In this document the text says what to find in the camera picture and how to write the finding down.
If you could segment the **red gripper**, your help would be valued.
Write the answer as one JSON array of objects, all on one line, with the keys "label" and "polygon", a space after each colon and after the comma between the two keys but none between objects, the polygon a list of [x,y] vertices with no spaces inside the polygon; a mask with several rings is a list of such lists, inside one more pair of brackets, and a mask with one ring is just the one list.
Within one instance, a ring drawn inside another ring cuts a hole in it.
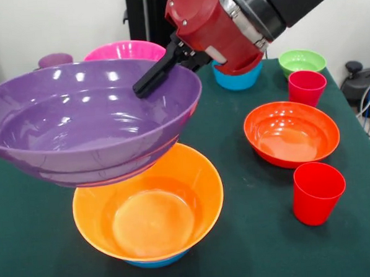
[{"label": "red gripper", "polygon": [[146,98],[178,63],[183,41],[193,51],[180,65],[197,72],[217,62],[216,69],[228,76],[240,76],[261,62],[268,40],[257,30],[234,0],[168,0],[165,19],[176,27],[164,56],[133,86],[135,95]]}]

